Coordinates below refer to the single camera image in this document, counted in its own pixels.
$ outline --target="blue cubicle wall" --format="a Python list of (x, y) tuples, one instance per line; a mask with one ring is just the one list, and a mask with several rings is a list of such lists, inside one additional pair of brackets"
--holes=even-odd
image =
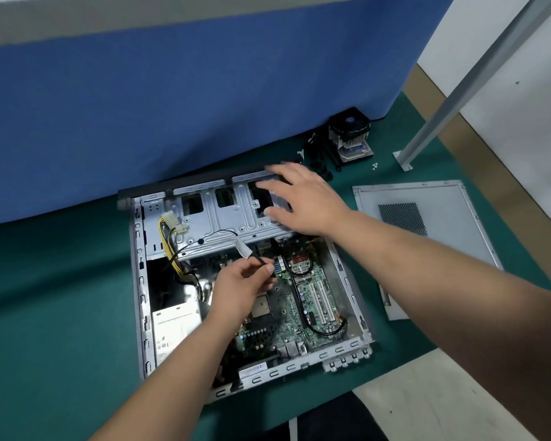
[(452, 0), (356, 0), (0, 47), (0, 222), (383, 117)]

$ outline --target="left hand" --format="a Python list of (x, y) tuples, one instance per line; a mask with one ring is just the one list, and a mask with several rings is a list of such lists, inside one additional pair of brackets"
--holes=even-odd
[(253, 257), (240, 258), (221, 269), (214, 283), (208, 319), (218, 321), (233, 330), (242, 324), (251, 312), (257, 293), (271, 289), (277, 281), (271, 277), (274, 271), (273, 260), (263, 260), (267, 263), (265, 266)]

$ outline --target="green desk mat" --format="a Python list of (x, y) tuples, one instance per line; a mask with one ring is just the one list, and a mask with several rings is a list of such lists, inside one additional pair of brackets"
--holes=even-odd
[[(356, 208), (354, 185), (463, 179), (508, 272), (551, 282), (439, 140), (404, 173), (392, 156), (424, 124), (404, 95), (375, 122), (375, 155), (331, 185)], [(207, 169), (295, 156), (306, 136), (281, 140)], [(372, 164), (378, 163), (376, 170)], [(434, 348), (411, 322), (389, 323), (376, 282), (350, 267), (371, 313), (374, 356), (337, 373), (320, 367), (206, 406), (195, 439), (241, 439), (287, 421)], [(105, 198), (0, 225), (0, 439), (89, 437), (139, 385), (128, 221)]]

